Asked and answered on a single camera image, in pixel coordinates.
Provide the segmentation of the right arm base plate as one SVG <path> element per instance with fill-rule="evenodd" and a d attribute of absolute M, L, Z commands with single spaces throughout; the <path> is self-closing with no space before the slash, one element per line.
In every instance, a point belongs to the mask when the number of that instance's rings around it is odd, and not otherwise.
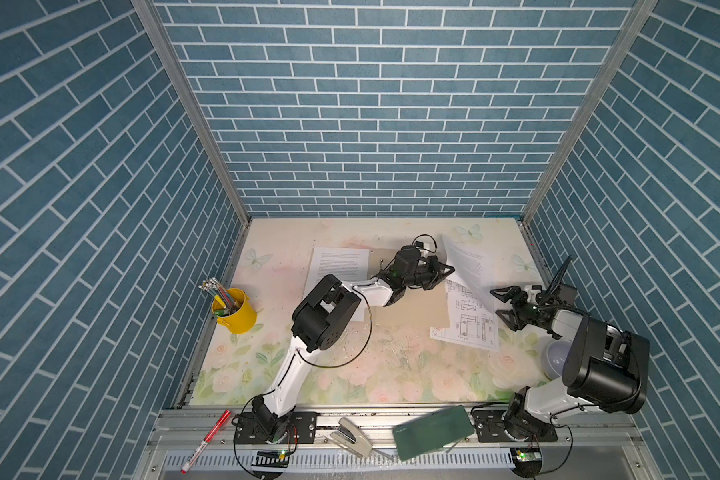
<path fill-rule="evenodd" d="M 479 409 L 472 413 L 472 417 L 480 443 L 554 443 L 558 440 L 556 429 L 551 424 L 542 422 L 524 411 Z"/>

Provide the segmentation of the grey stapler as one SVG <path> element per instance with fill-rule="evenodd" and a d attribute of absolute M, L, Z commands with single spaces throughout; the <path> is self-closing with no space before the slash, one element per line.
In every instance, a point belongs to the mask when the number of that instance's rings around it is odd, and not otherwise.
<path fill-rule="evenodd" d="M 359 458 L 369 458 L 373 451 L 367 435 L 348 417 L 339 419 L 337 428 L 330 433 L 330 439 Z"/>

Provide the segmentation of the yellow pen cup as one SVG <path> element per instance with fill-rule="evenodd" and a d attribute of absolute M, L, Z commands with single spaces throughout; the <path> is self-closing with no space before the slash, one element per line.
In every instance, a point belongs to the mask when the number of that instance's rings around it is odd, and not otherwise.
<path fill-rule="evenodd" d="M 230 313 L 225 311 L 224 297 L 217 294 L 212 302 L 211 310 L 217 324 L 225 327 L 233 334 L 244 334 L 250 331 L 257 320 L 257 313 L 250 298 L 243 290 L 238 288 L 227 289 L 226 296 L 233 301 L 233 308 Z"/>

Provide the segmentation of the beige cardboard folder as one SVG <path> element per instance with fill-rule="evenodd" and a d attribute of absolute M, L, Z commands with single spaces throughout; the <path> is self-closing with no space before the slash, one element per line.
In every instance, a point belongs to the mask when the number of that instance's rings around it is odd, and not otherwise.
<path fill-rule="evenodd" d="M 386 266 L 396 253 L 393 249 L 369 249 L 369 275 Z M 445 283 L 434 289 L 408 289 L 404 296 L 389 307 L 373 307 L 374 323 L 379 326 L 448 327 Z"/>

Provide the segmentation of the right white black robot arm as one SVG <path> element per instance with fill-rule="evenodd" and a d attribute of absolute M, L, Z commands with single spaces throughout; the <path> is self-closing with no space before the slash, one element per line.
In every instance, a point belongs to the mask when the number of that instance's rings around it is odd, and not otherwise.
<path fill-rule="evenodd" d="M 517 285 L 490 294 L 510 306 L 497 315 L 510 330 L 533 326 L 570 344 L 559 377 L 513 394 L 505 427 L 525 438 L 545 435 L 578 413 L 637 413 L 647 399 L 650 342 L 574 306 L 575 287 Z"/>

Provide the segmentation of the coloured pens bundle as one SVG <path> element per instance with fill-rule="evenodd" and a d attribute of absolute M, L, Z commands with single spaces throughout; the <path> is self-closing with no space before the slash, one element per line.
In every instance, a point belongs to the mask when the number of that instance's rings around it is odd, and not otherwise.
<path fill-rule="evenodd" d="M 215 315 L 228 316 L 239 310 L 240 304 L 229 295 L 228 291 L 223 287 L 217 278 L 211 277 L 203 280 L 200 283 L 199 288 L 210 294 L 220 305 L 219 308 L 213 308 Z"/>

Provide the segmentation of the lilac ceramic cup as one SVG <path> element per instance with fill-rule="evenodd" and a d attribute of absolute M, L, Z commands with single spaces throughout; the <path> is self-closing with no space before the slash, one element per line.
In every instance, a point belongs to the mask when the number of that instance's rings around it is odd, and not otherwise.
<path fill-rule="evenodd" d="M 554 340 L 542 349 L 540 362 L 542 371 L 550 380 L 560 378 L 572 343 L 566 340 Z"/>

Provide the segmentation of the red marker pen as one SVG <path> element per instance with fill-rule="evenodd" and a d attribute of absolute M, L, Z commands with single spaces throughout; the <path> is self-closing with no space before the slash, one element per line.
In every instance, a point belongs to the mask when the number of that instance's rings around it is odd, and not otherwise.
<path fill-rule="evenodd" d="M 205 435 L 203 440 L 200 442 L 198 447 L 194 450 L 192 455 L 183 463 L 180 472 L 186 474 L 198 461 L 199 457 L 203 454 L 206 448 L 211 444 L 216 434 L 225 426 L 227 421 L 231 417 L 231 411 L 225 410 L 219 419 L 215 422 L 213 427 Z"/>

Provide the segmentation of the printed text paper sheet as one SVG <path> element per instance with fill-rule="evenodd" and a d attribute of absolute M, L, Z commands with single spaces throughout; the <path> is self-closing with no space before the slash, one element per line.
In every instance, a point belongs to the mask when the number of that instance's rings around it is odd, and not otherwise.
<path fill-rule="evenodd" d="M 369 249 L 315 247 L 308 269 L 303 296 L 309 294 L 326 275 L 343 282 L 369 279 Z"/>

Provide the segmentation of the diagram paper sheet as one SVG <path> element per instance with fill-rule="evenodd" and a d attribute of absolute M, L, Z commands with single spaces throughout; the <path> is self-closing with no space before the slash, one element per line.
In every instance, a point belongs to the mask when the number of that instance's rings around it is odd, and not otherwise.
<path fill-rule="evenodd" d="M 430 338 L 486 351 L 499 349 L 495 315 L 463 285 L 446 280 L 448 327 L 431 327 Z"/>

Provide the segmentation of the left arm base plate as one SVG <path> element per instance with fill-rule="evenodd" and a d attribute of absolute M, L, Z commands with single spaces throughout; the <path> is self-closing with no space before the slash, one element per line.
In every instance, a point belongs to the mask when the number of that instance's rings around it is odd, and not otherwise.
<path fill-rule="evenodd" d="M 295 411 L 291 414 L 287 427 L 279 428 L 276 435 L 270 436 L 259 425 L 253 413 L 240 415 L 237 421 L 234 440 L 242 445 L 285 444 L 289 434 L 298 435 L 299 444 L 313 444 L 318 414 L 315 411 Z"/>

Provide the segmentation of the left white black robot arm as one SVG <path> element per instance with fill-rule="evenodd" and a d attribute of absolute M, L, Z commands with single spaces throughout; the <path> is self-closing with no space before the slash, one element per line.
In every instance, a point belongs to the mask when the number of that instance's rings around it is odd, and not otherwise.
<path fill-rule="evenodd" d="M 299 391 L 310 370 L 319 366 L 314 360 L 340 339 L 358 307 L 389 307 L 409 290 L 434 289 L 455 271 L 434 250 L 414 241 L 367 280 L 349 282 L 325 275 L 292 314 L 292 338 L 271 386 L 251 399 L 256 431 L 267 442 L 286 433 Z"/>

